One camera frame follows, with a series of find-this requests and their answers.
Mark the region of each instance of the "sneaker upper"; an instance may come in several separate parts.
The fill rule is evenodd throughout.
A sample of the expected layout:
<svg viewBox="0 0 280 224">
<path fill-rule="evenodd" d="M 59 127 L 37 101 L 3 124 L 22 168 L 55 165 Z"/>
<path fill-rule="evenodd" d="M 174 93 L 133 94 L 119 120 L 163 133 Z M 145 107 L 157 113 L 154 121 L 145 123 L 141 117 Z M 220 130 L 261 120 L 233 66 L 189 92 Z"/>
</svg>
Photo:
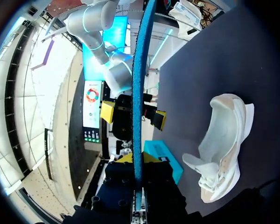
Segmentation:
<svg viewBox="0 0 280 224">
<path fill-rule="evenodd" d="M 209 129 L 198 147 L 200 158 L 190 154 L 183 161 L 201 174 L 198 182 L 204 202 L 216 200 L 229 186 L 235 171 L 245 128 L 245 104 L 237 96 L 223 94 L 210 102 Z"/>
</svg>

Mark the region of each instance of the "dark gray tabletop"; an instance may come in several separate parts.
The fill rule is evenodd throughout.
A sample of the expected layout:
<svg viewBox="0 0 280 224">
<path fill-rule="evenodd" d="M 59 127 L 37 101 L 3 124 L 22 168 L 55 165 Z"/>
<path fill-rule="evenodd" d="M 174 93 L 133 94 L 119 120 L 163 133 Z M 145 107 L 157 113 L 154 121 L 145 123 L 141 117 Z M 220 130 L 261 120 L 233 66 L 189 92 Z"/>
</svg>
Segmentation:
<svg viewBox="0 0 280 224">
<path fill-rule="evenodd" d="M 280 173 L 280 53 L 261 21 L 237 7 L 193 38 L 162 67 L 158 107 L 167 112 L 164 131 L 154 131 L 184 168 L 179 182 L 188 213 L 207 215 Z M 200 199 L 199 174 L 182 162 L 183 153 L 198 155 L 210 121 L 210 100 L 234 93 L 254 103 L 252 130 L 238 157 L 241 177 L 217 202 Z"/>
</svg>

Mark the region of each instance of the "white sneaker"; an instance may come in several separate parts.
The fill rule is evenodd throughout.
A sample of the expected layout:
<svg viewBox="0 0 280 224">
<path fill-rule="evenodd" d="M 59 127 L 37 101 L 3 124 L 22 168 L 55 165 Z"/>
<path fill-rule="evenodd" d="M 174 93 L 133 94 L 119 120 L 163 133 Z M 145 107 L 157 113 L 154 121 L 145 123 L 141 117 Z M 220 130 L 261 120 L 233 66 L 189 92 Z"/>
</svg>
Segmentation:
<svg viewBox="0 0 280 224">
<path fill-rule="evenodd" d="M 211 203 L 225 196 L 236 185 L 240 172 L 238 153 L 252 128 L 254 104 L 245 105 L 233 94 L 214 97 L 209 129 L 198 147 L 200 159 L 190 154 L 182 160 L 201 174 L 201 199 Z"/>
</svg>

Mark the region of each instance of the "blue screen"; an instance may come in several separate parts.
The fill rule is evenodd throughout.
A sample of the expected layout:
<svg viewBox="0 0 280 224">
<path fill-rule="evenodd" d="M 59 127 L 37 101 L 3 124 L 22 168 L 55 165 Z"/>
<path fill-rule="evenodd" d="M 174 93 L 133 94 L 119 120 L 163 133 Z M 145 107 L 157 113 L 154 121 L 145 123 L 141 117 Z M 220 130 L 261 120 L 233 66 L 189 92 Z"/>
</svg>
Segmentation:
<svg viewBox="0 0 280 224">
<path fill-rule="evenodd" d="M 115 45 L 117 48 L 124 47 L 126 41 L 127 16 L 115 16 L 113 25 L 110 29 L 105 30 L 103 39 Z M 83 44 L 83 66 L 85 81 L 104 81 L 104 70 L 110 68 L 110 63 L 99 65 L 92 52 Z"/>
</svg>

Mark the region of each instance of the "shoe lace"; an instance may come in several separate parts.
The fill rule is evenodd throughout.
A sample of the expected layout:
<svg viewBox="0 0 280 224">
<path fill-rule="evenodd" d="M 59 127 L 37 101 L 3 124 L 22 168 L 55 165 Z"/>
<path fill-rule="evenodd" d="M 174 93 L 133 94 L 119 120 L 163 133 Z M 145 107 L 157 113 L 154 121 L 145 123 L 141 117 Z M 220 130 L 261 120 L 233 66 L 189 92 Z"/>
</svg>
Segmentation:
<svg viewBox="0 0 280 224">
<path fill-rule="evenodd" d="M 222 179 L 223 179 L 223 175 L 219 175 L 219 174 L 217 174 L 214 177 L 204 177 L 202 175 L 200 177 L 198 184 L 201 188 L 204 188 L 207 191 L 215 192 L 215 190 L 218 188 L 218 184 Z"/>
</svg>

